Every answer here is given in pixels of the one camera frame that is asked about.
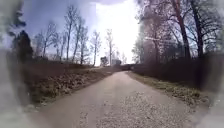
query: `paved path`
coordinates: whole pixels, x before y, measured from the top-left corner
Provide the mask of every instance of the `paved path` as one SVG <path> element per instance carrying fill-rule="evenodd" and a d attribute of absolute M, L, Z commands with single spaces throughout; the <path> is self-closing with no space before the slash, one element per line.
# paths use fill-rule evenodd
<path fill-rule="evenodd" d="M 188 128 L 189 111 L 184 103 L 120 72 L 32 117 L 46 128 Z"/>

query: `dirt shoulder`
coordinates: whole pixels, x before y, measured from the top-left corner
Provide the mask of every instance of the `dirt shoulder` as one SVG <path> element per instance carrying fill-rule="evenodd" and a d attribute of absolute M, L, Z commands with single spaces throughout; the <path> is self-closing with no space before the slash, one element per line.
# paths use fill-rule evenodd
<path fill-rule="evenodd" d="M 144 84 L 150 85 L 169 96 L 177 97 L 191 107 L 196 107 L 198 105 L 208 107 L 210 105 L 209 97 L 199 90 L 184 87 L 183 85 L 177 83 L 171 83 L 167 81 L 161 81 L 152 77 L 141 76 L 131 71 L 126 73 L 131 78 L 136 79 Z"/>

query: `grass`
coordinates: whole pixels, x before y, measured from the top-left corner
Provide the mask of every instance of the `grass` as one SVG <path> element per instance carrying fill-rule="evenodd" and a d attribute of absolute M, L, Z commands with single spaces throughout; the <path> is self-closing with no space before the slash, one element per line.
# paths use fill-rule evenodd
<path fill-rule="evenodd" d="M 155 89 L 161 90 L 169 96 L 177 97 L 191 107 L 195 107 L 197 105 L 209 106 L 210 104 L 208 96 L 197 89 L 184 87 L 183 85 L 177 83 L 161 81 L 152 77 L 141 76 L 133 72 L 127 72 L 127 74 L 131 78 L 150 85 Z"/>

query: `sunlight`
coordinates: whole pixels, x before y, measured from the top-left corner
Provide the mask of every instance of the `sunlight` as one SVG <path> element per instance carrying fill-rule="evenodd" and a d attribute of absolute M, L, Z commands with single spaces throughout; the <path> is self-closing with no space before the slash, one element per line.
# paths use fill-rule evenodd
<path fill-rule="evenodd" d="M 96 13 L 99 19 L 97 29 L 101 33 L 102 41 L 105 41 L 106 29 L 113 31 L 113 43 L 122 54 L 127 57 L 127 62 L 132 62 L 131 49 L 138 35 L 138 21 L 135 19 L 137 9 L 133 0 L 127 0 L 120 4 L 103 5 L 96 3 Z"/>

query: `asphalt road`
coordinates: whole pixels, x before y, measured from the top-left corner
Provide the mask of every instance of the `asphalt road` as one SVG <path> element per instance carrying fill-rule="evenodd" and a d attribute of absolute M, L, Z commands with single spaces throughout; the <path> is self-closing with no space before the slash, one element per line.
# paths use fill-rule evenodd
<path fill-rule="evenodd" d="M 190 108 L 124 72 L 47 105 L 29 119 L 46 128 L 188 128 Z"/>

